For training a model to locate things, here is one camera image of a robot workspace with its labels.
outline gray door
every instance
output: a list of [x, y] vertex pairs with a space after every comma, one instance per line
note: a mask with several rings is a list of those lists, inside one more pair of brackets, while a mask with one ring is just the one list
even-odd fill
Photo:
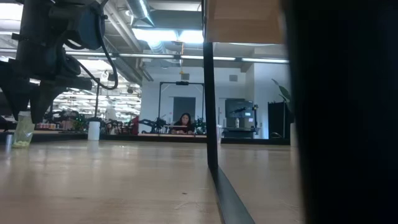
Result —
[[173, 121], [178, 121], [183, 113], [189, 113], [193, 122], [196, 100], [195, 97], [174, 97]]

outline woman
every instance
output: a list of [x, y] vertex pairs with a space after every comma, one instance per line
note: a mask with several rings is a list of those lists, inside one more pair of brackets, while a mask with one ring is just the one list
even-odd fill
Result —
[[181, 127], [173, 127], [172, 134], [193, 134], [195, 128], [192, 126], [191, 115], [188, 113], [183, 113], [179, 121], [174, 123], [174, 126]]

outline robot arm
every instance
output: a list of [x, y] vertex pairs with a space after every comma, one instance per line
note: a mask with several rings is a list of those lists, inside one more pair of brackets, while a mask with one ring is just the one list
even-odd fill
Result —
[[[100, 86], [113, 90], [118, 86], [118, 74], [103, 42], [103, 8], [108, 0], [18, 0], [24, 5], [21, 29], [12, 38], [18, 40], [15, 60], [0, 62], [0, 88], [11, 106], [14, 117], [27, 109], [30, 101], [32, 121], [42, 117], [59, 94], [67, 87], [90, 90], [90, 78], [77, 77], [82, 67]], [[81, 50], [103, 48], [113, 68], [113, 87], [102, 85], [78, 60], [66, 54], [63, 45]], [[29, 83], [30, 78], [40, 85]]]

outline black cabinet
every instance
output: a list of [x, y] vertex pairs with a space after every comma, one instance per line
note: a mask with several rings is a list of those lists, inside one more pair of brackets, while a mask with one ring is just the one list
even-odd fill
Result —
[[286, 103], [268, 103], [268, 138], [290, 139], [290, 124], [294, 121]]

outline ceiling light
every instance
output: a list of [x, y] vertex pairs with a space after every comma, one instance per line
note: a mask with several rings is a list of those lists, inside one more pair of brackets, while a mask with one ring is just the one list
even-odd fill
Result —
[[82, 90], [83, 92], [89, 94], [89, 95], [95, 95], [95, 93], [93, 93], [92, 91], [88, 91], [88, 90]]
[[0, 3], [0, 19], [21, 21], [23, 10], [21, 4]]
[[178, 40], [189, 44], [200, 44], [203, 43], [203, 33], [201, 30], [184, 30]]
[[134, 57], [134, 58], [174, 58], [174, 55], [162, 54], [119, 54], [120, 57]]
[[103, 60], [79, 60], [88, 70], [112, 70], [112, 66]]
[[105, 57], [105, 53], [101, 52], [76, 52], [76, 51], [68, 51], [67, 55], [72, 55], [72, 56], [102, 56]]
[[243, 46], [271, 46], [271, 45], [276, 45], [276, 44], [249, 44], [249, 43], [230, 43], [234, 45], [243, 45]]
[[242, 58], [242, 62], [260, 62], [260, 63], [288, 63], [286, 59], [276, 58]]
[[[66, 93], [61, 93], [59, 94], [60, 97], [64, 96], [64, 97], [76, 97], [79, 99], [87, 99], [87, 100], [95, 100], [96, 99], [96, 95], [79, 95], [79, 94], [66, 94]], [[135, 95], [129, 95], [129, 96], [104, 96], [104, 95], [100, 95], [98, 96], [98, 99], [100, 100], [118, 100], [118, 99], [127, 99], [127, 100], [137, 100], [138, 97]]]
[[182, 59], [200, 59], [203, 60], [203, 56], [196, 56], [196, 55], [181, 55]]
[[158, 41], [175, 41], [177, 34], [174, 30], [160, 30], [160, 29], [133, 29], [134, 35], [139, 40], [147, 42]]
[[88, 60], [108, 60], [107, 57], [87, 57]]
[[35, 83], [35, 84], [40, 84], [40, 80], [37, 80], [37, 79], [34, 79], [34, 78], [31, 78], [31, 79], [29, 80], [29, 82], [30, 82], [30, 83]]
[[234, 57], [213, 57], [214, 60], [228, 60], [228, 61], [233, 61], [236, 58]]
[[0, 56], [0, 61], [2, 61], [2, 62], [8, 62], [8, 57]]

